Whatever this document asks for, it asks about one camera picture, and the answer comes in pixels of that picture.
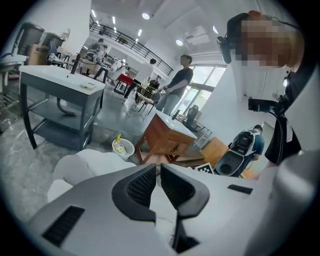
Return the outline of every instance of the faucet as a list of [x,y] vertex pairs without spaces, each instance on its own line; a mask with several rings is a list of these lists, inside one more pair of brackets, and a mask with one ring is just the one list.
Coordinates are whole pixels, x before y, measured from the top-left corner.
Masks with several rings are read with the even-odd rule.
[[80,54],[77,53],[77,54],[76,54],[75,61],[74,61],[74,63],[73,63],[73,67],[72,67],[72,69],[71,69],[71,74],[74,74],[74,73],[76,72],[76,69],[77,69],[78,64],[79,64],[79,62],[80,62],[80,58],[81,58]]

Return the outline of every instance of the soap bar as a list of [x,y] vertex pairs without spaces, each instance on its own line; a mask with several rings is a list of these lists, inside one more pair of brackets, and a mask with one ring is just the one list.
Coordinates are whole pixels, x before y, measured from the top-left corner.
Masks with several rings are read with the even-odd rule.
[[96,85],[94,85],[93,83],[86,83],[86,84],[80,84],[80,87],[87,90],[93,90],[94,88],[96,88]]

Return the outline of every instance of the gray pants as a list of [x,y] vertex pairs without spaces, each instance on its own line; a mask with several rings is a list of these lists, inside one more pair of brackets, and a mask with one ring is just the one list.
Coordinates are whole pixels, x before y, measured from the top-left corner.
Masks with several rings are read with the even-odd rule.
[[159,111],[163,110],[163,113],[169,116],[179,101],[180,97],[178,95],[166,93],[159,100],[156,109]]

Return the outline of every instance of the white bucket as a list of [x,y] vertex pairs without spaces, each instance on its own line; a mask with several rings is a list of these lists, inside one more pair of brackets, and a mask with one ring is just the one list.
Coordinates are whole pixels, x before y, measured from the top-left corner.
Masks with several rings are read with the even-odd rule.
[[115,146],[114,146],[116,140],[114,140],[112,142],[112,152],[116,153],[123,160],[127,160],[130,156],[132,156],[134,154],[135,146],[127,139],[120,138],[119,140],[120,140],[121,144],[124,146],[126,154],[120,154],[118,151],[116,151]]

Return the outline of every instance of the balcony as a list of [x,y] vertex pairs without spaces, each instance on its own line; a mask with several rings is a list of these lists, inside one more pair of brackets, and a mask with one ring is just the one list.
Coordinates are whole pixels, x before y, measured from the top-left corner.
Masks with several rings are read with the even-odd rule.
[[131,37],[117,31],[113,30],[113,28],[110,28],[108,26],[99,25],[97,23],[92,22],[90,24],[91,32],[95,32],[101,36],[105,36],[109,39],[112,39],[119,44],[122,44],[123,46],[126,46],[130,48],[132,51],[136,52],[140,56],[146,59],[147,62],[149,62],[151,59],[156,60],[155,66],[158,67],[162,72],[164,72],[167,76],[170,75],[170,73],[173,71],[173,69],[165,63],[160,57],[158,57],[156,54],[154,54],[152,51],[150,51],[148,48],[146,48],[144,45],[142,45],[139,42],[136,42]]

